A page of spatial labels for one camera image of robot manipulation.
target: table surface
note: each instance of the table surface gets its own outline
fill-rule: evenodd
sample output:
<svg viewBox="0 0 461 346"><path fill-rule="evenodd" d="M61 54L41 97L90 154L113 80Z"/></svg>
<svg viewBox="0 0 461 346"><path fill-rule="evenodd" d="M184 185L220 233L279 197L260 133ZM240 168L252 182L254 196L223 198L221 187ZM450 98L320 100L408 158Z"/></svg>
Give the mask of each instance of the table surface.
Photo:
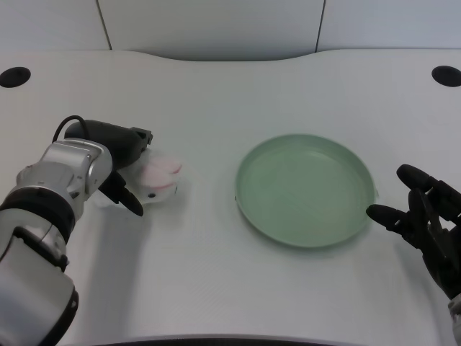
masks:
<svg viewBox="0 0 461 346"><path fill-rule="evenodd" d="M447 298L421 254L372 224L345 244L299 250L247 225L240 160L286 133L331 138L369 167L379 202L407 210L403 163L461 190L459 50L338 50L274 62L184 62L134 52L0 55L31 79L0 89L0 192L68 115L152 130L184 163L178 193L143 218L90 200L68 244L80 294L62 340L265 334L355 345L453 345Z"/></svg>

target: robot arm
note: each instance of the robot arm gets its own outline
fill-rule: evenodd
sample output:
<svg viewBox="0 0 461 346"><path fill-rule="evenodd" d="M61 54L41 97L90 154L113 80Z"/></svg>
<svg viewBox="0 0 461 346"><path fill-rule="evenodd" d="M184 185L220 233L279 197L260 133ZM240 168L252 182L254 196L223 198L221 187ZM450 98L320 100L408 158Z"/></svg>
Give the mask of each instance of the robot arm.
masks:
<svg viewBox="0 0 461 346"><path fill-rule="evenodd" d="M66 132L73 138L54 141L17 175L0 205L2 346L55 345L67 331L79 296L64 274L66 244L96 190L143 214L116 169L139 158L150 131L92 120L75 125Z"/></svg>
<svg viewBox="0 0 461 346"><path fill-rule="evenodd" d="M421 250L432 278L451 299L448 307L453 333L461 345L461 194L407 164L400 166L397 175L411 189L410 210L404 213L384 205L371 205L367 214ZM456 226L451 231L443 229L439 217Z"/></svg>

